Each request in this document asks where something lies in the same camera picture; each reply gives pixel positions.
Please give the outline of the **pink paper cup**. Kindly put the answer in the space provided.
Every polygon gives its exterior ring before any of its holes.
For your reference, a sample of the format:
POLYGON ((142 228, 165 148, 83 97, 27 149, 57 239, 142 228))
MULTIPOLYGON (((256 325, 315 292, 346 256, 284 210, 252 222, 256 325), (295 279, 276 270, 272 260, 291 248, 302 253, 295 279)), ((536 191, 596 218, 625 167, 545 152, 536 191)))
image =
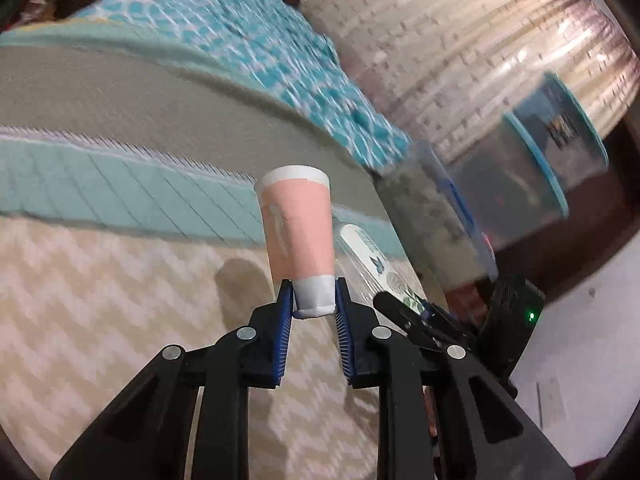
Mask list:
POLYGON ((255 184, 273 285, 293 285, 296 318, 336 310, 330 179, 321 170, 283 166, 255 184))

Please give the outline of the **clear bin teal rim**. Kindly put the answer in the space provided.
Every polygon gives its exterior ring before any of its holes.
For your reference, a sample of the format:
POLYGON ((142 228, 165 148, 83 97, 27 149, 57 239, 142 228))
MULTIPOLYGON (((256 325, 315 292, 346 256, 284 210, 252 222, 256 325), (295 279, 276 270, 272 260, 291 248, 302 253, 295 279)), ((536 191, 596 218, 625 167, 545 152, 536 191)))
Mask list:
POLYGON ((608 153, 574 94, 554 73, 503 113, 448 166, 495 250, 566 219, 565 193, 608 170, 608 153))

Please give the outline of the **teal patterned quilt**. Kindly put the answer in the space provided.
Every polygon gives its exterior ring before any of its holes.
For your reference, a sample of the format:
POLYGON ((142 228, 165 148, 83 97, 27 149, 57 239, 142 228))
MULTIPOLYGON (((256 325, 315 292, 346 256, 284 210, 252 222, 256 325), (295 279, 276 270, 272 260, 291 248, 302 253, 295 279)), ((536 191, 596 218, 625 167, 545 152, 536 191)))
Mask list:
POLYGON ((342 69, 334 44, 282 0, 98 0, 78 18, 146 27, 255 79, 326 130, 357 162, 399 162, 409 137, 342 69))

